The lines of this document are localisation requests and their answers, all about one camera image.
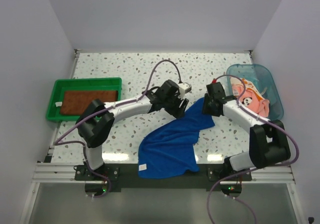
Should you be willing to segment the brown towel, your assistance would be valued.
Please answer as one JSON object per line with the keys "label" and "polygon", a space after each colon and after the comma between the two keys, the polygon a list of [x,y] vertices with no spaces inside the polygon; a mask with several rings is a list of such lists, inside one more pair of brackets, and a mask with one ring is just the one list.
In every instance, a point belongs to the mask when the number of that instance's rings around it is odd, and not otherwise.
{"label": "brown towel", "polygon": [[65,91],[60,114],[81,115],[95,99],[99,99],[102,102],[114,102],[117,98],[118,91],[116,90]]}

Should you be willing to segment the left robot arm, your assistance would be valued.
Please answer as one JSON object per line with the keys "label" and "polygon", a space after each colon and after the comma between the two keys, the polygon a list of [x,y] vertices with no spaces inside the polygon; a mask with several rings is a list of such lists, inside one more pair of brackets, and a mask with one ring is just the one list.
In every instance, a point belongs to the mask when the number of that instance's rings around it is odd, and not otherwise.
{"label": "left robot arm", "polygon": [[176,119],[185,115],[189,100],[185,94],[192,90],[188,83],[166,80],[160,87],[152,87],[141,96],[116,102],[93,100],[77,120],[77,130],[84,140],[86,174],[92,180],[106,179],[107,167],[102,158],[102,144],[117,122],[141,114],[164,109]]}

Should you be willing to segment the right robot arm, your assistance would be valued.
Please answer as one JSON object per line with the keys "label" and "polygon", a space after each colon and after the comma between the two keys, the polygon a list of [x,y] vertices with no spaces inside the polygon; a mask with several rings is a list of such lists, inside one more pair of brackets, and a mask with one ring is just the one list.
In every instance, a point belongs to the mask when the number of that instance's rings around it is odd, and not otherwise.
{"label": "right robot arm", "polygon": [[241,171],[272,166],[291,157],[290,147],[281,121],[258,117],[254,112],[245,112],[239,107],[235,96],[226,96],[220,82],[206,86],[202,113],[225,116],[249,134],[249,151],[226,157],[219,171],[219,178],[236,179]]}

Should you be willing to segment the blue towel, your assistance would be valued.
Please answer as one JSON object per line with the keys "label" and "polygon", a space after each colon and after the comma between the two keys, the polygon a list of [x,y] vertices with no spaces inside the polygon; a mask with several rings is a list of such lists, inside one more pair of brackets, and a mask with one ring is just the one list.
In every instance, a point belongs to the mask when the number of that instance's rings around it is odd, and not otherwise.
{"label": "blue towel", "polygon": [[199,172],[194,145],[202,130],[215,126],[211,116],[202,114],[204,98],[198,99],[181,119],[173,120],[148,134],[138,151],[138,176],[164,179]]}

